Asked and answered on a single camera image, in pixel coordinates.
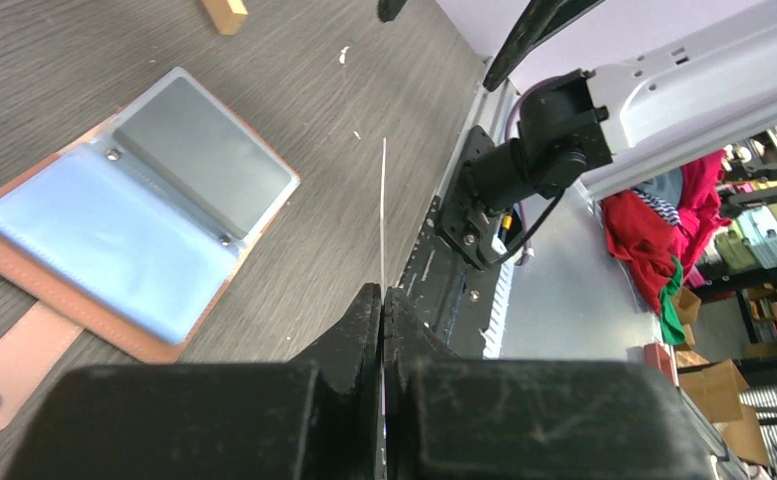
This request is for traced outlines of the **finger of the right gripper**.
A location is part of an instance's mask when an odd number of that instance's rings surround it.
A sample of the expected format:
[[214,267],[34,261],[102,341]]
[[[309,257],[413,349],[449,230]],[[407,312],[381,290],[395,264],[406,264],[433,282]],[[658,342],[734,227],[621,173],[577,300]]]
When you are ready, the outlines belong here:
[[603,0],[532,0],[494,56],[482,86],[497,90],[537,47],[601,5]]
[[389,23],[394,21],[402,9],[405,7],[407,0],[378,0],[377,1],[377,16],[383,23]]

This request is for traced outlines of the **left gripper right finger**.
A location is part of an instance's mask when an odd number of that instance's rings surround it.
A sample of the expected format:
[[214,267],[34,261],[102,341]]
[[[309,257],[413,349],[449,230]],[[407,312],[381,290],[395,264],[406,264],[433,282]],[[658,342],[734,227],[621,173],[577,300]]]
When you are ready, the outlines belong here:
[[631,362],[462,359],[392,288],[382,313],[391,479],[709,479],[678,391]]

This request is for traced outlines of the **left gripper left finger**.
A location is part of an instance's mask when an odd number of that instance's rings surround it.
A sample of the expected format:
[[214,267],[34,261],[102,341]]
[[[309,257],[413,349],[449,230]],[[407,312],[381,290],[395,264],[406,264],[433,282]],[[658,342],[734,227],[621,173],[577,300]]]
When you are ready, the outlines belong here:
[[372,479],[381,292],[283,363],[88,366],[44,399],[10,479]]

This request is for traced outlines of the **silver white credit card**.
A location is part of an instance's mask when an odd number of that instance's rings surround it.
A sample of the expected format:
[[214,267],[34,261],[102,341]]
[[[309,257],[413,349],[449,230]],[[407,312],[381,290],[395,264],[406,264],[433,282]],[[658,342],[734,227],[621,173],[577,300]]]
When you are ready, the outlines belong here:
[[380,288],[384,295],[388,288],[386,266],[386,173],[387,173],[387,137],[381,141],[380,160],[380,191],[379,191],[379,259],[380,259]]

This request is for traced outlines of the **pink leather card holder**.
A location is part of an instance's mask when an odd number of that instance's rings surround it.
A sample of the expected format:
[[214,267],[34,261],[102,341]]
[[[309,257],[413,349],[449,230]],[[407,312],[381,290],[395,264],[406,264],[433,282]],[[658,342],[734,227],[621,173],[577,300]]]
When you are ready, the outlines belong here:
[[0,338],[0,431],[83,332],[176,362],[290,198],[247,242],[216,234],[110,138],[123,109],[0,187],[0,276],[35,300]]

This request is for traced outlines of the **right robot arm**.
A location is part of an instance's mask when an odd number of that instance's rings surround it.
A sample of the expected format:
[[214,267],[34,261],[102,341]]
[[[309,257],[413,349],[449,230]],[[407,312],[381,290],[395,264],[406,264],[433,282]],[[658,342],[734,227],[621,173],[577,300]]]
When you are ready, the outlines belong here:
[[777,124],[777,1],[764,1],[653,50],[540,81],[501,141],[470,129],[435,230],[470,266],[498,215],[533,195],[556,204],[579,177],[612,168],[606,196]]

